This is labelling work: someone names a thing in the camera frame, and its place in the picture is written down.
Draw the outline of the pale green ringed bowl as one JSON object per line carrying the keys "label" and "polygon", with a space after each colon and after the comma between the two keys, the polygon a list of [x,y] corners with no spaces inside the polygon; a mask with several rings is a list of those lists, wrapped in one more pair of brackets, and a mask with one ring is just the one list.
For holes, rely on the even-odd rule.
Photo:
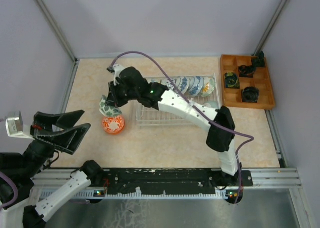
{"label": "pale green ringed bowl", "polygon": [[219,109],[219,104],[216,101],[209,100],[203,103],[203,105],[209,107],[209,108],[214,108],[214,109]]}

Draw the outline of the green leaf pattern bowl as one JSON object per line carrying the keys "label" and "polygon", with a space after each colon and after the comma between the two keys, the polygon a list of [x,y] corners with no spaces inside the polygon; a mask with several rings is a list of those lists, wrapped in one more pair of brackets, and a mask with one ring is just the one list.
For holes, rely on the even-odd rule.
{"label": "green leaf pattern bowl", "polygon": [[117,117],[119,115],[122,115],[122,111],[115,107],[110,106],[106,104],[107,96],[102,95],[100,102],[99,102],[99,111],[102,113],[105,117]]}

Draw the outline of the orange white leaf bowl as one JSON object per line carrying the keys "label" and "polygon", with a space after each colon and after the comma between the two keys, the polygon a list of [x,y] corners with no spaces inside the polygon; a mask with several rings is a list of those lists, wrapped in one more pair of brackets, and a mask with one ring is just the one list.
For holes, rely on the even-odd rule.
{"label": "orange white leaf bowl", "polygon": [[104,117],[102,119],[102,128],[108,134],[119,134],[125,128],[125,124],[123,115]]}

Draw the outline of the white wire dish rack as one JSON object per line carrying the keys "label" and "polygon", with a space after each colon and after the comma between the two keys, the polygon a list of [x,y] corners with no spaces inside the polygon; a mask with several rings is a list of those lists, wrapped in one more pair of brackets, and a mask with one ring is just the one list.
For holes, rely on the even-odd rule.
{"label": "white wire dish rack", "polygon": [[191,96],[187,90],[184,94],[189,100],[188,102],[173,91],[164,93],[164,98],[160,102],[159,110],[148,108],[142,104],[138,104],[136,108],[136,120],[139,126],[173,126],[173,125],[197,125],[199,127],[210,126],[205,119],[214,120],[218,114],[217,109],[209,108],[203,105],[204,102],[213,100],[218,102],[219,108],[221,102],[219,98],[219,89],[217,86],[217,78],[215,74],[203,75],[213,76],[215,79],[215,90],[211,95],[202,97],[200,94]]}

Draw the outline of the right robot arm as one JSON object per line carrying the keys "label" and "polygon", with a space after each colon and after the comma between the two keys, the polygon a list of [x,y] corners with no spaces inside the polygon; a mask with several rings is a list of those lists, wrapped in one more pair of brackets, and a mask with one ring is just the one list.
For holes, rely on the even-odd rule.
{"label": "right robot arm", "polygon": [[131,100],[145,107],[181,117],[207,132],[206,144],[218,153],[224,182],[230,186],[241,180],[235,151],[235,123],[229,108],[201,105],[158,82],[148,82],[135,67],[116,64],[107,68],[113,74],[105,104],[119,108]]}

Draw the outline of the blue white patterned bowl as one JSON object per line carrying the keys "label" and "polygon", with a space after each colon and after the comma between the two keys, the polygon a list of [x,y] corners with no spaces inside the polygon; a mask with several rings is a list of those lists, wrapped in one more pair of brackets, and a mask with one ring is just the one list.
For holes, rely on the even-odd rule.
{"label": "blue white patterned bowl", "polygon": [[189,94],[193,97],[199,95],[204,86],[204,82],[204,76],[192,76],[190,78],[190,85],[188,88]]}

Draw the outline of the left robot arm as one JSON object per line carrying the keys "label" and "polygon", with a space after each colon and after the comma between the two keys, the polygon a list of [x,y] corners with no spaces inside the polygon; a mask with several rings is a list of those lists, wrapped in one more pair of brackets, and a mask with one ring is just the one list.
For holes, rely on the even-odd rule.
{"label": "left robot arm", "polygon": [[51,196],[29,205],[32,178],[49,168],[49,159],[58,151],[73,155],[91,125],[77,125],[84,110],[60,114],[37,112],[32,125],[23,123],[20,111],[9,113],[5,127],[9,137],[32,142],[24,153],[0,154],[0,225],[1,227],[45,227],[52,216],[78,192],[103,183],[104,170],[94,160],[86,161]]}

